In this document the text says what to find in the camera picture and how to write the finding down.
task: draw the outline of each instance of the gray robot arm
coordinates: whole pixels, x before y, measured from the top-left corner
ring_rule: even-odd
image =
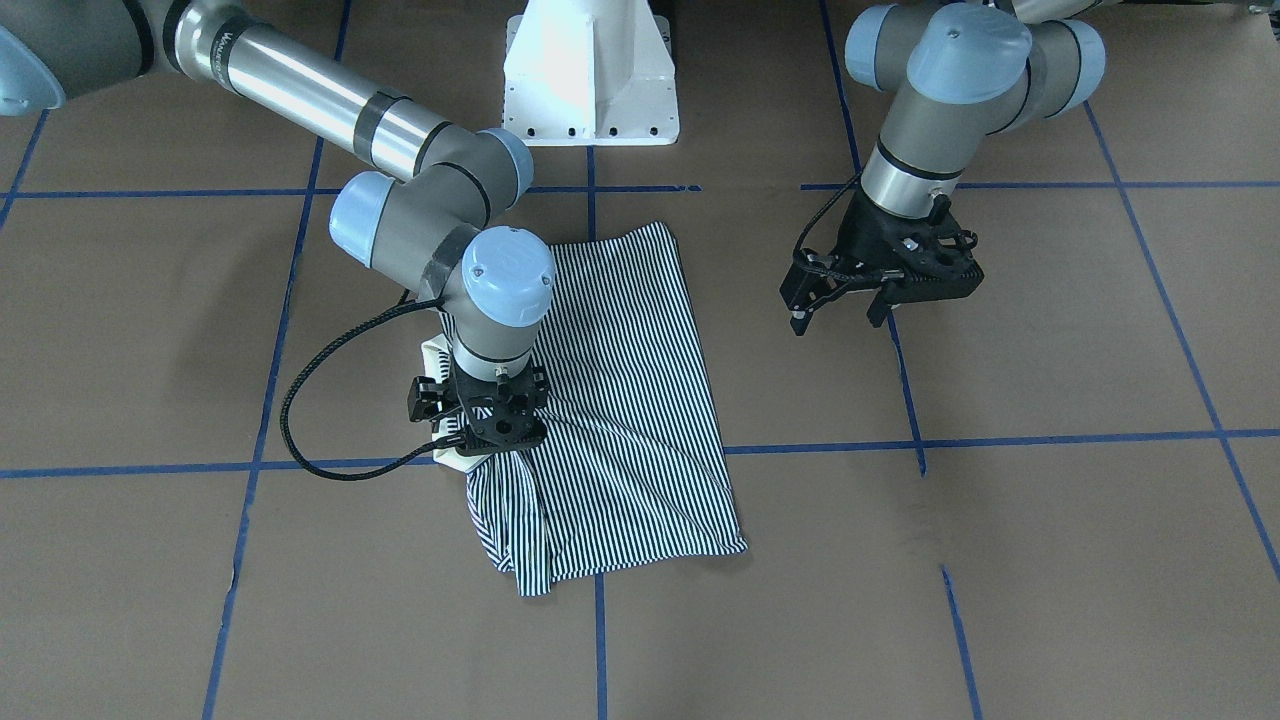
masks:
[[[532,181],[525,145],[472,133],[251,17],[236,0],[31,0],[0,4],[4,114],[60,106],[150,72],[212,81],[378,170],[339,193],[334,241],[452,318],[448,397],[420,418],[466,413],[460,454],[529,447],[545,378],[529,363],[556,265],[529,231],[489,227]]]
[[[846,292],[876,291],[879,327],[904,302],[965,297],[983,279],[977,238],[951,215],[951,193],[982,138],[1083,102],[1106,64],[1078,20],[1025,26],[977,4],[877,5],[854,22],[850,74],[896,96],[836,247],[797,247],[781,292],[803,334],[813,313]]]

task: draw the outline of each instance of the blue cap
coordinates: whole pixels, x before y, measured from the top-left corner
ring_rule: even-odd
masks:
[[[884,17],[897,5],[872,5],[863,10],[845,38],[845,68],[858,82],[883,91],[876,82],[876,49]]]
[[[1066,101],[1066,105],[1062,105],[1061,110],[1048,115],[1050,118],[1061,115],[1088,100],[1089,95],[1093,95],[1093,91],[1098,88],[1102,74],[1107,69],[1107,49],[1102,45],[1102,36],[1098,35],[1098,31],[1080,20],[1059,22],[1075,36],[1075,45],[1080,49],[1080,76],[1075,79],[1075,92],[1071,94],[1071,99]]]
[[[552,306],[556,260],[536,234],[507,225],[481,231],[462,254],[463,284],[481,313],[527,328]]]
[[[499,142],[511,154],[511,161],[516,165],[516,200],[529,190],[529,186],[534,183],[534,155],[529,151],[529,147],[522,140],[516,137],[513,132],[506,131],[503,128],[489,128],[483,129],[476,135],[492,135],[498,138]]]
[[[35,53],[0,26],[0,115],[61,108],[67,91]]]
[[[383,173],[365,170],[342,188],[329,213],[329,236],[366,268],[374,260],[374,236],[394,182]]]
[[[1032,32],[984,5],[955,3],[929,18],[906,61],[911,87],[938,102],[973,105],[1009,91],[1027,68]]]

